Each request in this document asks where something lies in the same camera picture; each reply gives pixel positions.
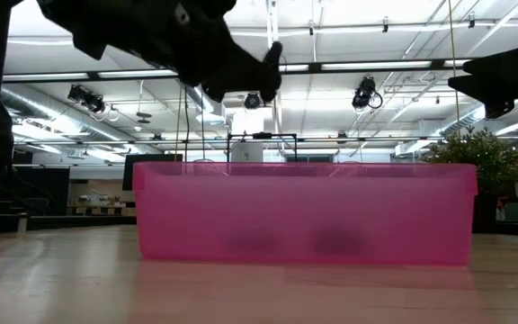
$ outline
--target ductwork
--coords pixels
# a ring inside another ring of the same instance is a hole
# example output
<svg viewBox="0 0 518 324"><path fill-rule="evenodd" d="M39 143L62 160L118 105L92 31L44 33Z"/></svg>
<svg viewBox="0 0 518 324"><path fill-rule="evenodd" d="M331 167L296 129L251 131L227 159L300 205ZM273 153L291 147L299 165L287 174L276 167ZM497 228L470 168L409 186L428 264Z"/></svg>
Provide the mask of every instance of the ductwork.
<svg viewBox="0 0 518 324"><path fill-rule="evenodd" d="M485 118L485 108L479 102L473 103L469 107L462 108L462 110L467 113L460 117L458 121L457 116L451 116L441 123L434 124L431 128L422 128L423 133L421 135L445 137L456 130L473 125L475 122ZM430 140L412 140L410 142L397 145L395 147L395 154L397 156L411 154L431 143L432 141Z"/></svg>
<svg viewBox="0 0 518 324"><path fill-rule="evenodd" d="M135 140L130 135L96 121L85 113L25 85L6 85L1 90L1 101L5 106L29 115L55 119L61 116L79 130L88 133L90 140ZM161 151L149 145L133 145L140 154L160 154Z"/></svg>
<svg viewBox="0 0 518 324"><path fill-rule="evenodd" d="M441 134L441 136L445 137L456 130L460 130L464 127L470 126L480 120L481 120L481 116L478 115L476 112L473 112L472 114L469 114L469 115L461 118L459 121L456 121L453 124L442 129L440 131L440 134Z"/></svg>
<svg viewBox="0 0 518 324"><path fill-rule="evenodd" d="M225 105L223 103L217 103L210 100L209 97L201 91L200 88L193 88L186 86L187 96L197 105L201 110L205 109L207 113L212 113L220 117L225 118Z"/></svg>

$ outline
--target fluorescent light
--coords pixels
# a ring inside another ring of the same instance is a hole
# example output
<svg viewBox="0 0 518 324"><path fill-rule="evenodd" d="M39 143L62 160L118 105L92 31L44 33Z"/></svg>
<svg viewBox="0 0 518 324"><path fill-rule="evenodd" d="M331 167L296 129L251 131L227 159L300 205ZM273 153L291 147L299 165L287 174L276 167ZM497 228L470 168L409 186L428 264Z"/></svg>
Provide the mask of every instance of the fluorescent light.
<svg viewBox="0 0 518 324"><path fill-rule="evenodd" d="M64 136L88 136L86 132L74 132L74 133L52 133L39 127L32 126L30 124L14 125L12 132L30 139L36 140L69 140Z"/></svg>
<svg viewBox="0 0 518 324"><path fill-rule="evenodd" d="M455 66L457 68L462 68L463 64L465 64L469 61L470 61L470 59L455 59ZM443 66L446 68L451 68L453 66L453 61L452 60L445 61Z"/></svg>
<svg viewBox="0 0 518 324"><path fill-rule="evenodd" d="M77 137L77 136L89 136L89 133L87 132L77 132L77 133L58 133L56 135L61 136L69 136L69 137Z"/></svg>
<svg viewBox="0 0 518 324"><path fill-rule="evenodd" d="M4 82L13 81L50 81L50 80L72 80L88 79L86 73L45 73L45 74L23 74L4 76Z"/></svg>
<svg viewBox="0 0 518 324"><path fill-rule="evenodd" d="M307 65L307 64L289 64L289 65L280 66L279 70L281 72L308 71L309 65Z"/></svg>
<svg viewBox="0 0 518 324"><path fill-rule="evenodd" d="M55 154L61 154L61 151L56 149L56 148L53 148L49 145L39 145L39 146L34 146L34 145L28 145L28 147L32 148L32 149L40 149L40 150L43 150L43 151L46 151L46 152L49 152L49 153L55 153Z"/></svg>
<svg viewBox="0 0 518 324"><path fill-rule="evenodd" d="M94 158L99 158L99 159L107 160L110 162L125 161L125 157L121 157L121 156L118 156L117 154L105 152L105 151L99 150L99 149L88 150L87 153Z"/></svg>
<svg viewBox="0 0 518 324"><path fill-rule="evenodd" d="M511 126L505 127L502 130L498 130L495 132L496 136L505 135L506 133L509 133L511 131L517 131L518 130L518 122L516 124L513 124Z"/></svg>
<svg viewBox="0 0 518 324"><path fill-rule="evenodd" d="M196 117L197 121L199 122L202 122L203 121L203 117L205 122L208 122L210 124L224 124L225 123L225 118L222 117L222 116L218 116L216 114L213 114L213 113L210 113L210 112L203 112L203 114L200 114L199 116Z"/></svg>
<svg viewBox="0 0 518 324"><path fill-rule="evenodd" d="M118 78L118 77L170 77L177 74L168 69L141 70L141 71L115 71L115 72L99 72L97 75L101 78Z"/></svg>
<svg viewBox="0 0 518 324"><path fill-rule="evenodd" d="M108 150L113 150L113 148L112 148L112 147L107 146L107 145L103 145L103 144L97 145L97 147L104 148L104 149L108 149Z"/></svg>
<svg viewBox="0 0 518 324"><path fill-rule="evenodd" d="M30 121L37 122L41 125L49 126L54 130L62 131L64 133L69 134L77 134L81 130L81 127L72 122L71 119L61 115L57 116L53 121L43 118L34 118L30 119Z"/></svg>
<svg viewBox="0 0 518 324"><path fill-rule="evenodd" d="M370 63L336 63L323 64L324 70L343 69L376 69L376 68L428 68L431 61L393 61L393 62L370 62Z"/></svg>
<svg viewBox="0 0 518 324"><path fill-rule="evenodd" d="M485 111L485 106L484 105L478 107L477 110L475 110L473 112L473 117L478 119L478 120L485 119L486 116L487 116L487 112Z"/></svg>
<svg viewBox="0 0 518 324"><path fill-rule="evenodd" d="M31 125L14 125L12 127L12 132L26 138L36 139L36 140L45 140L45 139L55 139L53 133L50 133L46 130L37 128Z"/></svg>

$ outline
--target wooden table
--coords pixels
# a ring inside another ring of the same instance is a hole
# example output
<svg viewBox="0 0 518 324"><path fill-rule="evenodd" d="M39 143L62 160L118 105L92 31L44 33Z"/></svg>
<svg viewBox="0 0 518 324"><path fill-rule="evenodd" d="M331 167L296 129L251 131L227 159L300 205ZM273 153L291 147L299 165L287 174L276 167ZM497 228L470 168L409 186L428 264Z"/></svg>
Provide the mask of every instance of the wooden table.
<svg viewBox="0 0 518 324"><path fill-rule="evenodd" d="M518 237L469 269L143 261L120 226L0 235L0 323L517 323Z"/></svg>

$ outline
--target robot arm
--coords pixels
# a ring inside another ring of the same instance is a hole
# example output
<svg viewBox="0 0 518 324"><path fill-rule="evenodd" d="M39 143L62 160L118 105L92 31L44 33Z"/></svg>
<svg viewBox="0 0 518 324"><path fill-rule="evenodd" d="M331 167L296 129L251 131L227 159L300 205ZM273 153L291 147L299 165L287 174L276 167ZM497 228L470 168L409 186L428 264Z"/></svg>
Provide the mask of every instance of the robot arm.
<svg viewBox="0 0 518 324"><path fill-rule="evenodd" d="M226 92L258 91L270 102L281 86L282 45L259 61L233 42L223 15L236 0L38 0L74 45L100 59L107 45L155 68L170 68L188 86L220 102Z"/></svg>

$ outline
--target wall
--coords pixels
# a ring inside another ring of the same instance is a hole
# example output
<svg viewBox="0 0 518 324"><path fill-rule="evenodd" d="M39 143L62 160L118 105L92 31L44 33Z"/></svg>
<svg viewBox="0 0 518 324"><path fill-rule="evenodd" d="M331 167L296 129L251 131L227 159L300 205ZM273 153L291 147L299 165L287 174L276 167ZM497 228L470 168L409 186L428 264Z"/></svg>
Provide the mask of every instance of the wall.
<svg viewBox="0 0 518 324"><path fill-rule="evenodd" d="M369 154L363 153L362 155L357 152L352 157L349 157L352 153L341 153L337 155L335 162L360 162L360 163L391 163L391 155L389 153L381 154Z"/></svg>
<svg viewBox="0 0 518 324"><path fill-rule="evenodd" d="M300 154L323 154L323 152L316 152L312 150L299 151ZM335 162L362 162L362 163L390 163L392 149L364 149L361 159L361 154L357 153L352 157L349 157L351 150L347 150L335 157ZM334 154L334 149L328 149L324 154ZM215 162L227 162L227 157L221 150L210 150L206 151L205 158L213 160ZM190 151L187 155L188 161L195 161L203 159L203 155L200 152ZM263 162L279 163L282 162L279 151L277 150L266 150L263 152ZM33 164L37 165L72 165L72 164L104 164L104 161L90 157L86 160L69 159L67 157L61 157L60 155L53 153L36 153L33 155ZM79 180L121 180L123 179L123 165L116 166L72 166L70 167L70 179Z"/></svg>

